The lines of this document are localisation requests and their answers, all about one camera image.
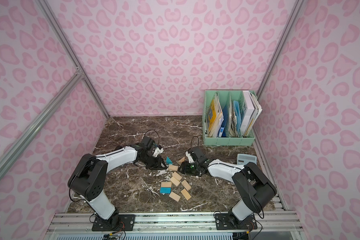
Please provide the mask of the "wooden triangle block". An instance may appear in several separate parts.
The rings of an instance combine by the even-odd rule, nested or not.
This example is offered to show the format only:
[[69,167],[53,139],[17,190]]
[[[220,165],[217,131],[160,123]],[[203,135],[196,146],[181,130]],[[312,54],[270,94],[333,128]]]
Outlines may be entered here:
[[182,157],[182,158],[178,161],[178,165],[180,166],[184,161],[185,161],[185,157]]

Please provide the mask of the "teal triangle block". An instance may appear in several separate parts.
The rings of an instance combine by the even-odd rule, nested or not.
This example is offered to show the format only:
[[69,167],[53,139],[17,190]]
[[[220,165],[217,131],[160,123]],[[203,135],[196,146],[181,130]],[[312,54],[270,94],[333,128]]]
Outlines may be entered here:
[[171,161],[171,159],[169,157],[166,158],[166,164],[167,165],[172,165],[173,162]]

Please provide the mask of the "wooden block top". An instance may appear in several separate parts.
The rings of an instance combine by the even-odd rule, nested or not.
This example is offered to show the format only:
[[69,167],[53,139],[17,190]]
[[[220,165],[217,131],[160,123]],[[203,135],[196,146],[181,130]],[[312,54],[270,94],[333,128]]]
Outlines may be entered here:
[[178,167],[178,166],[175,166],[175,165],[169,165],[169,166],[168,166],[168,169],[169,169],[170,171],[176,172],[176,171],[178,171],[179,167]]

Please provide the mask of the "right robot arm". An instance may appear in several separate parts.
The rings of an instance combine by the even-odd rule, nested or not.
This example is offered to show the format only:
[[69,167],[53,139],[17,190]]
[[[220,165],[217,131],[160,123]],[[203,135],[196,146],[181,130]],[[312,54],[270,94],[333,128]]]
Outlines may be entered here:
[[260,214],[277,194],[274,184],[265,176],[257,164],[235,165],[221,160],[209,159],[199,147],[186,152],[179,170],[182,174],[210,175],[234,183],[241,200],[229,210],[229,220],[233,225],[241,224],[248,216]]

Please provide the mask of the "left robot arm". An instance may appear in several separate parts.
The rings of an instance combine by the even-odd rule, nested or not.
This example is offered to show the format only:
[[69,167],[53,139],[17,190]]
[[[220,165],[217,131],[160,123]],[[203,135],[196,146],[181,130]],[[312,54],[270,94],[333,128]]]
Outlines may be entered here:
[[163,152],[161,145],[144,136],[139,143],[107,154],[85,154],[68,180],[69,191],[74,191],[85,200],[97,217],[108,221],[116,217],[117,209],[104,192],[107,173],[125,164],[137,162],[143,163],[149,170],[166,170],[166,161],[161,156]]

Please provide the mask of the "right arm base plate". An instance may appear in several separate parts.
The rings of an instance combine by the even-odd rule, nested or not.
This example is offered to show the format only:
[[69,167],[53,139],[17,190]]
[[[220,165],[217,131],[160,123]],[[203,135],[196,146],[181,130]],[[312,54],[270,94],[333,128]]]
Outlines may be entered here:
[[233,214],[215,212],[214,218],[217,230],[245,230],[251,232],[258,229],[254,215],[249,215],[244,220],[239,220]]

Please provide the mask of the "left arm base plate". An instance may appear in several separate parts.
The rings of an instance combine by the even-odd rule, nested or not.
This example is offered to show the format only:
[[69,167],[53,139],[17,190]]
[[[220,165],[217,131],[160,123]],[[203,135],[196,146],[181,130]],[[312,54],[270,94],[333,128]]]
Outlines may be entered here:
[[135,224],[135,215],[113,214],[108,220],[104,220],[95,214],[93,232],[119,232],[132,231]]

